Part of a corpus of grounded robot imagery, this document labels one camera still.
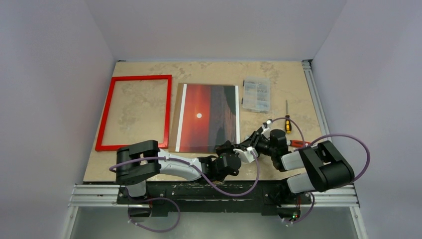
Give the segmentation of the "black yellow screwdriver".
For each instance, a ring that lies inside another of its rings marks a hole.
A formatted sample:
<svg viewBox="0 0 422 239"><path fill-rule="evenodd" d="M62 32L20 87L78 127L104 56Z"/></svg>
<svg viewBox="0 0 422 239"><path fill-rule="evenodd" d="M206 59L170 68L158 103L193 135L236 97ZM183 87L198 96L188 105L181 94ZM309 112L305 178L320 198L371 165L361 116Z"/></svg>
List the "black yellow screwdriver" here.
<svg viewBox="0 0 422 239"><path fill-rule="evenodd" d="M286 106L285 132L287 134L290 134L292 132L292 124L291 124L291 121L290 121L289 105L288 105L288 101L287 100L285 100L285 106Z"/></svg>

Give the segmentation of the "red sunset photo print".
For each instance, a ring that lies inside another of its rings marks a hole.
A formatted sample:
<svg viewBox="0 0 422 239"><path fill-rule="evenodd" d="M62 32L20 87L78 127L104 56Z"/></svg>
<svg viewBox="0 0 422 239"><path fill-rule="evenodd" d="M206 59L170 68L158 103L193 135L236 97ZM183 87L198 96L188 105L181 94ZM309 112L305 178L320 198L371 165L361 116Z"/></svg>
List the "red sunset photo print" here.
<svg viewBox="0 0 422 239"><path fill-rule="evenodd" d="M184 83L176 152L215 153L240 143L239 87Z"/></svg>

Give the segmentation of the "red picture frame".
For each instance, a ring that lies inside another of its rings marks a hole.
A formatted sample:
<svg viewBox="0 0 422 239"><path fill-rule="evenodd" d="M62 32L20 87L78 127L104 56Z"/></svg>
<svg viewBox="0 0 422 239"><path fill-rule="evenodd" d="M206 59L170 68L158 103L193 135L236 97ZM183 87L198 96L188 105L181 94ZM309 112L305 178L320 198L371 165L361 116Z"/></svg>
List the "red picture frame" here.
<svg viewBox="0 0 422 239"><path fill-rule="evenodd" d="M120 81L148 81L148 80L166 80L167 81L167 92L166 92L166 108L165 108L165 122L164 122L164 136L163 142L159 143L158 146L161 149L167 149L169 145L169 134L170 134L170 114L171 114L171 97L172 97L172 75L144 75L144 76L117 76L112 77L107 92L103 114L99 124L98 136L95 143L95 151L116 151L126 145L103 145L103 139L106 129L106 123L108 114L111 106L111 101L114 93L114 88L117 82Z"/></svg>

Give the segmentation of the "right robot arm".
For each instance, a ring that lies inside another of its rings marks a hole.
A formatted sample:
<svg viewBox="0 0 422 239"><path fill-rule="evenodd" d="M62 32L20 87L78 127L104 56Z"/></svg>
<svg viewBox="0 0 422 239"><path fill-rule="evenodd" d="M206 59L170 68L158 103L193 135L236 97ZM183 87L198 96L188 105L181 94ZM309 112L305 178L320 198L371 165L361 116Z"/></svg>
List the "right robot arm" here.
<svg viewBox="0 0 422 239"><path fill-rule="evenodd" d="M304 173L287 178L285 186L280 188L280 198L287 203L294 201L299 193L323 192L349 184L355 178L350 164L330 141L290 151L286 133L273 129L268 136L262 130L255 131L243 143L253 147L257 156L271 157L273 166L281 172L305 169Z"/></svg>

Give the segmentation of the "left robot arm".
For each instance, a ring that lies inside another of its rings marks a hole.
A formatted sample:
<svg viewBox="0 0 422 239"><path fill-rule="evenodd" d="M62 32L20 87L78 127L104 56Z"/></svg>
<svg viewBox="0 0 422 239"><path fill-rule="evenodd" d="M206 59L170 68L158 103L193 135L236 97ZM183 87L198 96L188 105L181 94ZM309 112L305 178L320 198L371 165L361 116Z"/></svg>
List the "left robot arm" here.
<svg viewBox="0 0 422 239"><path fill-rule="evenodd" d="M183 178L188 182L222 181L226 176L236 176L241 159L231 150L217 156L186 158L160 149L158 142L148 140L116 152L116 165L109 168L115 181L127 188L130 199L141 204L148 199L146 180L159 175Z"/></svg>

